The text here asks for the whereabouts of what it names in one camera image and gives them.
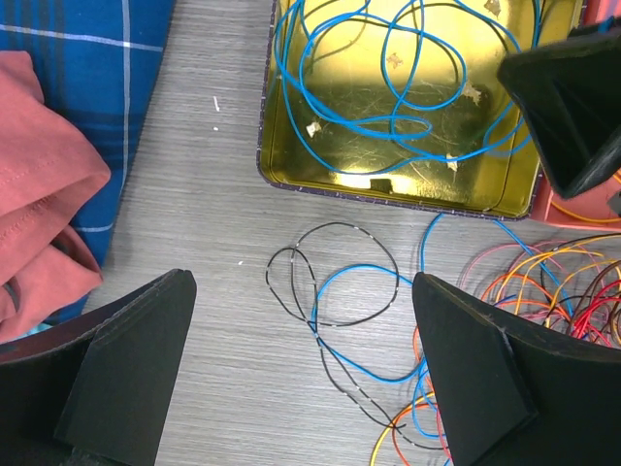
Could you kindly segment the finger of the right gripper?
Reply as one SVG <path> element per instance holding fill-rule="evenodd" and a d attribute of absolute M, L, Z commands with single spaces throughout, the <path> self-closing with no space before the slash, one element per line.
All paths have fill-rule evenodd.
<path fill-rule="evenodd" d="M 620 168 L 620 19 L 513 53 L 497 78 L 520 109 L 551 186 L 572 199 Z"/>

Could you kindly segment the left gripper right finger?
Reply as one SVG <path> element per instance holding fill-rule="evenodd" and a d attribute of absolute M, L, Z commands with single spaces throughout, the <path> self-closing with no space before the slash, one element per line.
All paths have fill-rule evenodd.
<path fill-rule="evenodd" d="M 412 302 L 456 465 L 617 465 L 620 352 L 419 273 Z"/>

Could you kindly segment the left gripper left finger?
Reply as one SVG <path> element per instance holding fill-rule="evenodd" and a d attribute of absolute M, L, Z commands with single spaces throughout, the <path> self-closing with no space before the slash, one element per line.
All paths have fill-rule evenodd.
<path fill-rule="evenodd" d="M 2 464 L 153 464 L 196 294 L 175 269 L 2 345 Z"/>

